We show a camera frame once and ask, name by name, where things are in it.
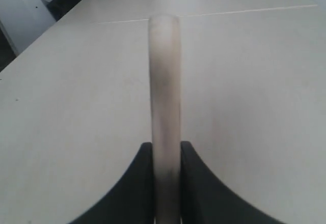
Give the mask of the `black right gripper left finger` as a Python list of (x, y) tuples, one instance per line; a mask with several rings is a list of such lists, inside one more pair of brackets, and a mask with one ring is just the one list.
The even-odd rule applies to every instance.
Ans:
[(152, 144), (142, 143), (114, 187), (72, 223), (154, 223)]

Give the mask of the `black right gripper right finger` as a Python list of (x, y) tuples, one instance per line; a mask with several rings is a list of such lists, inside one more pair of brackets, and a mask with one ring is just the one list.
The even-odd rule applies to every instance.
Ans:
[(229, 189), (181, 142), (180, 208), (183, 223), (280, 223)]

